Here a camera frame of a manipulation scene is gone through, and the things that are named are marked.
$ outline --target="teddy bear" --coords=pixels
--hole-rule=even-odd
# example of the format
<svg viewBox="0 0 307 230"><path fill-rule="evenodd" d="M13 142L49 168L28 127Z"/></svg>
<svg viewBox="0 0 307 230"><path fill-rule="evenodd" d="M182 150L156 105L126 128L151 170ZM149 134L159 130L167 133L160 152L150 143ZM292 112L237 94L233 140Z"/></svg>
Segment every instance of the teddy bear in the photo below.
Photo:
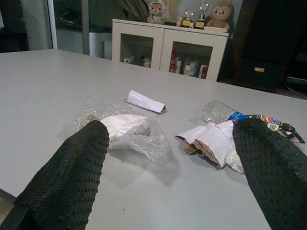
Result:
<svg viewBox="0 0 307 230"><path fill-rule="evenodd" d="M234 12L232 0L220 0L212 10L212 19L207 26L229 29L228 19Z"/></svg>
<svg viewBox="0 0 307 230"><path fill-rule="evenodd" d="M162 24L163 23L163 15L166 11L166 0L151 0L147 2L149 9L149 17L147 18L147 22Z"/></svg>

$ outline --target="white table surface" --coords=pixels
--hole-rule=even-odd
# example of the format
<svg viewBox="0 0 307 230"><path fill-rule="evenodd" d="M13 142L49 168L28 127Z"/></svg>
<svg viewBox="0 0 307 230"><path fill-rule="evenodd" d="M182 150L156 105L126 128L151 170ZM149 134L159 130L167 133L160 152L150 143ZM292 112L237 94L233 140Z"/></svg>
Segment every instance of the white table surface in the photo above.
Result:
<svg viewBox="0 0 307 230"><path fill-rule="evenodd" d="M245 176L187 156L175 134L214 99L288 122L307 140L307 101L64 51L0 54L0 189L23 191L73 134L87 96L112 103L129 90L166 104L163 115L144 113L156 117L172 152L150 162L109 151L87 230L270 229Z"/></svg>

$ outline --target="floor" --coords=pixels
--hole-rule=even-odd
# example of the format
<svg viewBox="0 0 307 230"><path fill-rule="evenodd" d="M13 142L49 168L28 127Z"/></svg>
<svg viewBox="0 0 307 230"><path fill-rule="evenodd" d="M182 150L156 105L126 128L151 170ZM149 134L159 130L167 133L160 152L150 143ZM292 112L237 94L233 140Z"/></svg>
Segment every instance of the floor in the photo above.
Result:
<svg viewBox="0 0 307 230"><path fill-rule="evenodd" d="M8 213L13 208L15 198L0 190L0 224L4 221Z"/></svg>

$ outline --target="trophy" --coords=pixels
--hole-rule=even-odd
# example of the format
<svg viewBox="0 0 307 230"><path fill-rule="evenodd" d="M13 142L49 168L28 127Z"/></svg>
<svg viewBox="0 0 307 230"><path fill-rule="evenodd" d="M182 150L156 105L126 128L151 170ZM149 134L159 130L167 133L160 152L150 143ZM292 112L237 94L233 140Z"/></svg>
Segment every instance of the trophy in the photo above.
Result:
<svg viewBox="0 0 307 230"><path fill-rule="evenodd" d="M205 13L209 8L209 4L206 1L202 1L200 5L200 18L195 23L195 28L197 29L203 29L205 27Z"/></svg>
<svg viewBox="0 0 307 230"><path fill-rule="evenodd" d="M194 12L192 9L187 9L184 12L184 19L182 20L182 27L194 27L194 22L193 22L193 16L194 16Z"/></svg>

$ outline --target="glass cabinet door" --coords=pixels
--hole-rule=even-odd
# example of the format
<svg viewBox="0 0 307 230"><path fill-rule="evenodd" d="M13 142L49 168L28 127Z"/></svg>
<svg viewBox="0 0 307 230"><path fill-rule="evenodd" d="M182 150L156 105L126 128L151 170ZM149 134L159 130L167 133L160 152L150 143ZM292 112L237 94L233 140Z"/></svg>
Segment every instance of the glass cabinet door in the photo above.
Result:
<svg viewBox="0 0 307 230"><path fill-rule="evenodd" d="M164 29L113 22L112 60L160 68Z"/></svg>
<svg viewBox="0 0 307 230"><path fill-rule="evenodd" d="M161 70L216 81L227 36L165 30Z"/></svg>

